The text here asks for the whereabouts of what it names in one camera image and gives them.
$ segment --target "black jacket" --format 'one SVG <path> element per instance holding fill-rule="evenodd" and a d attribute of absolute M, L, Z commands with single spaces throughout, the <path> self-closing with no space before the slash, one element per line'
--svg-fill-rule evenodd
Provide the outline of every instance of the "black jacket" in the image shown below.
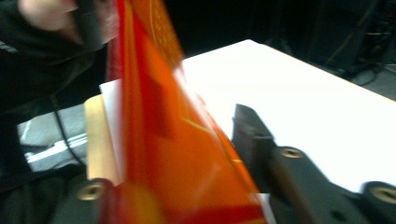
<path fill-rule="evenodd" d="M 98 94 L 106 50 L 96 60 L 95 55 L 31 26 L 16 0 L 0 0 L 0 119 L 22 122 L 50 112 L 47 99 L 53 93 L 61 98 L 61 107 L 81 104 Z"/>

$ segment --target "floor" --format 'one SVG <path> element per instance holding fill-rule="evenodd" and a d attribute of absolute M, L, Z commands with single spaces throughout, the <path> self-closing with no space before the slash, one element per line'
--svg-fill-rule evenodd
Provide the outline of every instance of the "floor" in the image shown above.
<path fill-rule="evenodd" d="M 364 71 L 351 81 L 357 85 L 367 83 L 363 88 L 376 92 L 396 101 L 396 66 L 388 65 L 379 73 Z M 60 112 L 67 138 L 73 150 L 86 159 L 87 139 L 85 136 L 85 119 L 83 105 L 77 105 Z M 53 113 L 34 118 L 20 125 L 21 142 L 25 145 L 47 146 L 48 150 L 38 153 L 26 153 L 26 158 L 36 171 L 63 166 L 76 162 L 70 156 L 59 131 Z"/>

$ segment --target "metal screw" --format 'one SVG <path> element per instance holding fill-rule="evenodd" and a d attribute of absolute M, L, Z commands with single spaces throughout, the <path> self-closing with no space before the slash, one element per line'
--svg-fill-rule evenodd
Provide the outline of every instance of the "metal screw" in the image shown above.
<path fill-rule="evenodd" d="M 377 199 L 386 203 L 396 204 L 396 189 L 377 187 L 370 191 Z"/>
<path fill-rule="evenodd" d="M 282 156 L 284 157 L 293 159 L 299 159 L 303 156 L 303 153 L 300 150 L 294 148 L 283 149 L 282 151 L 280 151 L 280 154 L 282 154 Z"/>
<path fill-rule="evenodd" d="M 100 198 L 104 192 L 105 187 L 102 183 L 93 183 L 81 189 L 77 197 L 82 201 L 92 201 Z"/>

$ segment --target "translucent orange panel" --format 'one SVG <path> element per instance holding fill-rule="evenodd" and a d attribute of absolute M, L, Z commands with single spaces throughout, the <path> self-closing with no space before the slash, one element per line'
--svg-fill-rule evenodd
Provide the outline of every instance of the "translucent orange panel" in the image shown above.
<path fill-rule="evenodd" d="M 232 144 L 187 88 L 163 3 L 122 1 L 122 132 L 129 223 L 265 223 Z"/>

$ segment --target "hand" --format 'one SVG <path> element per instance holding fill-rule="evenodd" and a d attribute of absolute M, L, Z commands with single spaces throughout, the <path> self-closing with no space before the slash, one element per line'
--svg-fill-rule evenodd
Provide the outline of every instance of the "hand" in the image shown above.
<path fill-rule="evenodd" d="M 118 18 L 113 0 L 94 0 L 102 31 L 102 40 L 108 42 L 116 35 Z M 73 20 L 74 0 L 19 0 L 19 11 L 34 27 L 53 31 L 77 43 L 81 38 Z"/>

